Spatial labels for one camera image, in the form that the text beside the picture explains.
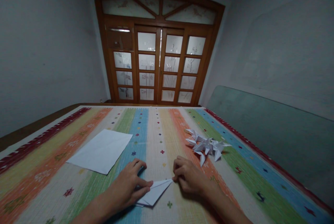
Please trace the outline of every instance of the yellow stripe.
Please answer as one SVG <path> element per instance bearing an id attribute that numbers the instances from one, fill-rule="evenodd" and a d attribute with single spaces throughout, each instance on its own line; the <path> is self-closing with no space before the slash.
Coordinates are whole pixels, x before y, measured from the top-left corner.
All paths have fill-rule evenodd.
<path id="1" fill-rule="evenodd" d="M 174 160 L 178 155 L 186 157 L 168 109 L 160 109 L 159 113 L 168 160 Z M 170 167 L 170 169 L 171 174 L 174 174 L 173 167 Z M 212 223 L 210 214 L 206 213 L 201 204 L 193 197 L 191 199 L 183 197 L 180 187 L 174 187 L 174 196 L 180 218 L 178 223 Z"/>
<path id="2" fill-rule="evenodd" d="M 46 143 L 28 154 L 23 160 L 16 163 L 9 170 L 0 176 L 0 200 L 4 195 L 15 188 L 20 181 L 27 176 L 41 162 L 49 158 L 59 146 L 66 142 L 76 131 L 78 131 L 92 116 L 96 115 L 101 109 L 92 108 L 80 118 L 76 119 L 65 129 L 60 131 Z"/>

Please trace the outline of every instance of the blue stripe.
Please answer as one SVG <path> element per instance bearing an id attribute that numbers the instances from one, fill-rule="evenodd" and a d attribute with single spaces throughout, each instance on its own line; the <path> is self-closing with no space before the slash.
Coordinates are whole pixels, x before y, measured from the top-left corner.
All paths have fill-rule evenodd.
<path id="1" fill-rule="evenodd" d="M 303 217 L 308 223 L 320 224 L 320 223 L 332 223 L 333 218 L 322 208 L 316 205 L 313 201 L 307 198 L 301 191 L 297 190 L 292 184 L 290 184 L 282 175 L 278 174 L 270 165 L 260 159 L 247 145 L 242 141 L 237 140 L 234 135 L 230 134 L 224 126 L 216 121 L 209 113 L 203 109 L 196 109 L 196 111 L 211 125 L 215 130 L 221 134 L 221 136 L 232 145 L 232 147 L 241 154 L 241 156 L 253 166 L 253 168 L 265 178 L 274 189 L 285 198 L 290 205 Z M 306 208 L 314 211 L 315 216 L 307 212 Z"/>
<path id="2" fill-rule="evenodd" d="M 138 108 L 135 112 L 129 134 L 133 134 L 129 144 L 124 149 L 122 155 L 119 158 L 119 164 L 117 167 L 116 176 L 125 168 L 125 166 L 133 161 L 134 158 L 140 160 L 146 160 L 146 139 L 148 128 L 149 110 Z M 140 173 L 140 177 L 144 178 L 145 171 Z M 110 218 L 106 223 L 128 223 L 136 224 L 141 223 L 142 215 L 141 207 L 129 207 L 125 211 L 120 212 Z"/>

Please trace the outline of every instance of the wooden door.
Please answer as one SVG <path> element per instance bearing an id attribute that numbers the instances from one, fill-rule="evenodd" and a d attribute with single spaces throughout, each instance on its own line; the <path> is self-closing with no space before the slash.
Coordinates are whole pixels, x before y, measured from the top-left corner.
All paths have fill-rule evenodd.
<path id="1" fill-rule="evenodd" d="M 158 99 L 161 28 L 135 26 L 137 101 L 156 104 Z"/>
<path id="2" fill-rule="evenodd" d="M 224 6 L 210 0 L 95 5 L 113 102 L 198 104 Z"/>
<path id="3" fill-rule="evenodd" d="M 158 104 L 195 105 L 210 35 L 206 28 L 163 28 Z"/>

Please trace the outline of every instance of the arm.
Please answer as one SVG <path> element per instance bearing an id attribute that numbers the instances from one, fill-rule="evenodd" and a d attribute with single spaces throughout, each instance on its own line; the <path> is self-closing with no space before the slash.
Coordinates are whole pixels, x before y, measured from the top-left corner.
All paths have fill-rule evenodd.
<path id="1" fill-rule="evenodd" d="M 225 223 L 251 224 L 214 182 L 210 181 L 190 160 L 178 156 L 174 160 L 174 181 L 178 181 L 186 193 L 196 193 L 207 200 Z"/>
<path id="2" fill-rule="evenodd" d="M 129 162 L 106 191 L 94 198 L 71 224 L 102 224 L 119 211 L 142 198 L 153 184 L 138 177 L 146 163 L 139 159 Z"/>

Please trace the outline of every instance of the folded paper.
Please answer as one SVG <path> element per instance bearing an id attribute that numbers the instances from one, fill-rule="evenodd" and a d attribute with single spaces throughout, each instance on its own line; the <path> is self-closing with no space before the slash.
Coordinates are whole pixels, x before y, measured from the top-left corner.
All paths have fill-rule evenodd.
<path id="1" fill-rule="evenodd" d="M 104 129 L 66 162 L 108 174 L 131 138 L 131 134 Z"/>
<path id="2" fill-rule="evenodd" d="M 194 138 L 194 140 L 185 140 L 189 143 L 189 145 L 193 146 L 192 150 L 196 154 L 200 155 L 201 166 L 203 166 L 205 162 L 206 155 L 214 153 L 215 161 L 217 161 L 221 157 L 221 153 L 224 148 L 227 146 L 231 146 L 230 144 L 227 144 L 225 142 L 218 142 L 212 138 L 204 138 L 193 129 L 186 129 L 186 131 L 188 131 L 191 134 L 191 137 Z"/>
<path id="3" fill-rule="evenodd" d="M 146 193 L 137 203 L 135 204 L 138 207 L 143 206 L 154 206 L 156 201 L 160 198 L 163 192 L 168 188 L 173 180 L 167 179 L 163 181 L 153 182 L 153 185 L 150 187 L 150 191 Z"/>

